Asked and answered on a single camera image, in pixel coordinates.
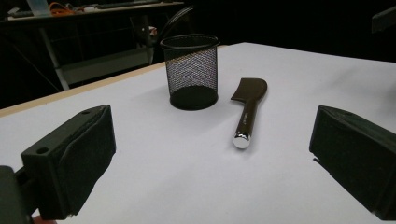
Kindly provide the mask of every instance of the white tabletop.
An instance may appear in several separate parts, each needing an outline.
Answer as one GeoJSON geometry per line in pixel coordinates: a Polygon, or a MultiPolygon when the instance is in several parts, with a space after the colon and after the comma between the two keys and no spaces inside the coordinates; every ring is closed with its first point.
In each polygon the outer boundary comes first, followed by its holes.
{"type": "Polygon", "coordinates": [[[319,105],[396,132],[396,64],[242,43],[219,49],[219,100],[172,107],[165,68],[0,118],[0,164],[79,111],[111,105],[117,152],[79,214],[59,223],[383,223],[309,152],[319,105]],[[241,77],[268,91],[252,143],[233,146],[241,77]]]}

